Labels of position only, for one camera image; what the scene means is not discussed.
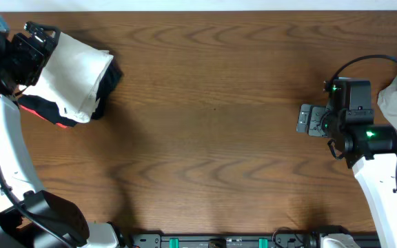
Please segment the white Puma t-shirt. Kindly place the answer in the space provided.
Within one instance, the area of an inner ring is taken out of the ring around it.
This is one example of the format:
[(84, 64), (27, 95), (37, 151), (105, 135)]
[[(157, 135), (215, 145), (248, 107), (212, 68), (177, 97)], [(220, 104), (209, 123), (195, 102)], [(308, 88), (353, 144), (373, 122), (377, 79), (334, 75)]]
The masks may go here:
[(36, 85), (24, 94), (57, 104), (59, 114), (88, 123), (98, 107), (96, 93), (114, 56), (61, 33), (58, 45), (43, 68)]

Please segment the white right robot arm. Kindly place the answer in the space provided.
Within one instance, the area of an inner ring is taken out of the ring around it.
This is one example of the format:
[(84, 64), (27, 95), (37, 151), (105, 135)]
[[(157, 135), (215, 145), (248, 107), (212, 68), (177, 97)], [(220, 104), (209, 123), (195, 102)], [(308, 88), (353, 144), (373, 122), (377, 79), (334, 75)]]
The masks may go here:
[(327, 138), (362, 189), (382, 247), (397, 247), (397, 133), (374, 124), (368, 105), (301, 106), (297, 132)]

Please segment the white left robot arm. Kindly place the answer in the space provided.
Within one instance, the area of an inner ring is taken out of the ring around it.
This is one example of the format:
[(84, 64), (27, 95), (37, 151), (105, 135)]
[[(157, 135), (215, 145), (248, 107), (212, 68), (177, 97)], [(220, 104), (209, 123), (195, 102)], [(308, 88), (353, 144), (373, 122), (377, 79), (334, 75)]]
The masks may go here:
[(0, 16), (0, 247), (124, 247), (112, 223), (89, 223), (45, 190), (23, 139), (17, 87), (37, 83), (59, 29), (29, 21), (24, 32), (9, 31)]

